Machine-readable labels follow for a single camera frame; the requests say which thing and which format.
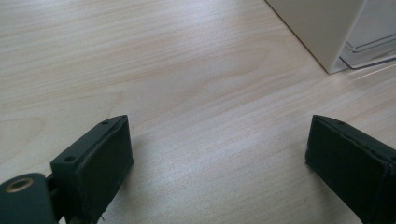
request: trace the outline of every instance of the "screw hole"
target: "screw hole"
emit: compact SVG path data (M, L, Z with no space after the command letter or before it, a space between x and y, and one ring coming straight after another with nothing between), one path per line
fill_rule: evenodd
M7 193L19 192L21 190L29 188L33 184L33 182L35 181L33 180L33 178L30 177L16 180L7 186L6 192Z
M65 161L73 161L75 159L76 159L76 157L70 156L70 157L66 157L64 160Z

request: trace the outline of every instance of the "wooden table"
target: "wooden table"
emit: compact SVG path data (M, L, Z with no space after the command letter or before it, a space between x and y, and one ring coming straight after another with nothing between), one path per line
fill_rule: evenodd
M262 0L1 1L0 182L129 116L100 223L360 223L304 164L312 115L396 147L396 63L328 75Z

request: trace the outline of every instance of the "white cabinet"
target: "white cabinet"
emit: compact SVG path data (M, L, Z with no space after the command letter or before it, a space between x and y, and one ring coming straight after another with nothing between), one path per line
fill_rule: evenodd
M267 0L329 72L396 59L395 0Z

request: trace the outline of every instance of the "black bracket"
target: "black bracket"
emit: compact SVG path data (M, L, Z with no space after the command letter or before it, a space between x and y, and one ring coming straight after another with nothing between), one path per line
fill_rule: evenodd
M306 163L363 223L396 222L396 151L343 121L312 118Z
M97 223L134 159L128 117L102 121L51 163L52 174L27 174L0 185L0 223Z

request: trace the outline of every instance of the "wood grain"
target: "wood grain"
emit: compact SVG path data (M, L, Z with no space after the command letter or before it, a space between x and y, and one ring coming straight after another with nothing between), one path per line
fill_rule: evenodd
M396 147L395 74L326 74L262 0L0 1L0 182L126 114L101 223L360 223L304 164L309 125Z

